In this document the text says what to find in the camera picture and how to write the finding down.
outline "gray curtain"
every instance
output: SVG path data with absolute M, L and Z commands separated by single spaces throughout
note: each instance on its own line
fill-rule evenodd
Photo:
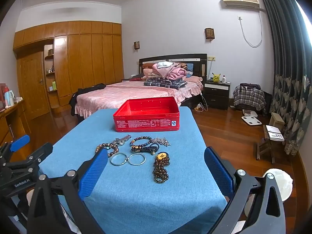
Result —
M 275 81 L 271 111 L 285 121 L 285 151 L 295 155 L 312 112 L 312 47 L 295 0 L 263 0 L 271 24 Z

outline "plaid blanket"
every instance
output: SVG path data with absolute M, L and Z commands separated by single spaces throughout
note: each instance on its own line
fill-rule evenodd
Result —
M 161 77 L 154 77 L 154 78 L 148 78 L 147 81 L 152 82 L 152 83 L 164 83 L 164 84 L 172 85 L 172 84 L 176 84 L 182 81 L 182 78 L 178 80 L 169 80 L 169 79 L 163 79 Z
M 266 106 L 264 92 L 257 89 L 246 89 L 242 86 L 237 86 L 233 92 L 234 105 L 245 104 L 255 107 L 258 111 Z
M 180 87 L 186 85 L 187 82 L 181 80 L 177 83 L 174 84 L 165 84 L 165 83 L 155 83 L 155 82 L 144 82 L 145 86 L 158 86 L 158 87 L 165 87 L 165 88 L 170 88 L 170 89 L 176 89 L 179 90 Z

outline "stack of bedding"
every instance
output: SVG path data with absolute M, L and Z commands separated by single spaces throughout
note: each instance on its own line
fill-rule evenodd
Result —
M 181 64 L 173 62 L 159 62 L 152 66 L 152 69 L 145 68 L 144 74 L 147 74 L 145 86 L 166 87 L 179 90 L 187 84 L 183 77 L 187 71 L 181 68 Z

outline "wall socket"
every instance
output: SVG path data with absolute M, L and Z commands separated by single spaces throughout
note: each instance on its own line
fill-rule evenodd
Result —
M 208 61 L 215 61 L 216 57 L 215 56 L 207 56 Z

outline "nightstand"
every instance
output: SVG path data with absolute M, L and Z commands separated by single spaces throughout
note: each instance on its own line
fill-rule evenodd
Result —
M 227 110 L 229 105 L 231 83 L 214 83 L 208 80 L 204 84 L 204 94 L 207 105 L 212 108 Z

